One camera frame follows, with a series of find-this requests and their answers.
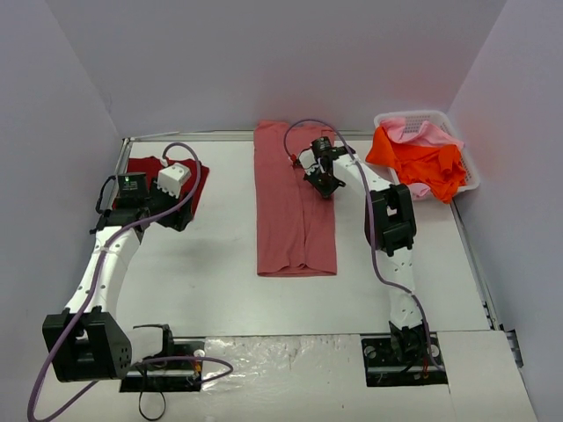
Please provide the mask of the salmon pink t-shirt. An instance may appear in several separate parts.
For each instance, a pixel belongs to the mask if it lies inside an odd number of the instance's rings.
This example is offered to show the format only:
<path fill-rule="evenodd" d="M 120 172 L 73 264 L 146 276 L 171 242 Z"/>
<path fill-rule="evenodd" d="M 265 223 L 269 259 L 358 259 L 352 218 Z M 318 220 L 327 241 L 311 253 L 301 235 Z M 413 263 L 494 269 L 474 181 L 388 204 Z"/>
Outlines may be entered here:
<path fill-rule="evenodd" d="M 321 136 L 334 138 L 323 125 L 291 129 L 289 123 L 277 120 L 262 120 L 253 131 L 259 276 L 337 273 L 333 201 L 322 199 L 286 152 L 307 149 Z"/>

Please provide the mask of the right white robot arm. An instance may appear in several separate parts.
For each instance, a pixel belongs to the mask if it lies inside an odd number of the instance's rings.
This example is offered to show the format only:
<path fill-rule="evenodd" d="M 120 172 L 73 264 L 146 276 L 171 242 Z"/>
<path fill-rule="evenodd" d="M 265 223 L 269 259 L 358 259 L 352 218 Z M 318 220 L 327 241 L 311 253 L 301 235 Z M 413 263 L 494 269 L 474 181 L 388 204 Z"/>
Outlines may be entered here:
<path fill-rule="evenodd" d="M 351 187 L 365 199 L 364 232 L 372 265 L 390 300 L 390 350 L 401 364 L 412 365 L 431 348 L 428 321 L 415 294 L 413 246 L 417 233 L 413 202 L 405 185 L 379 176 L 348 146 L 320 137 L 293 159 L 304 180 L 329 199 Z"/>

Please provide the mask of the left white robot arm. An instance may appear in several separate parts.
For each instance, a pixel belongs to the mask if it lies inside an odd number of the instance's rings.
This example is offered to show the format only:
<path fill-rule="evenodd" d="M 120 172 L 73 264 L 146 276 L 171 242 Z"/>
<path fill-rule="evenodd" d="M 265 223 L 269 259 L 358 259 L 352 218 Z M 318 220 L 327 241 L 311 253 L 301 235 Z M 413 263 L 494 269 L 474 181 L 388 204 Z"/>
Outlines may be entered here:
<path fill-rule="evenodd" d="M 144 359 L 168 367 L 177 357 L 166 324 L 142 324 L 125 331 L 116 308 L 129 264 L 148 227 L 178 232 L 194 218 L 204 183 L 201 171 L 174 164 L 154 178 L 144 172 L 115 176 L 118 192 L 93 230 L 95 244 L 76 292 L 59 314 L 48 315 L 42 334 L 60 382 L 123 379 Z"/>

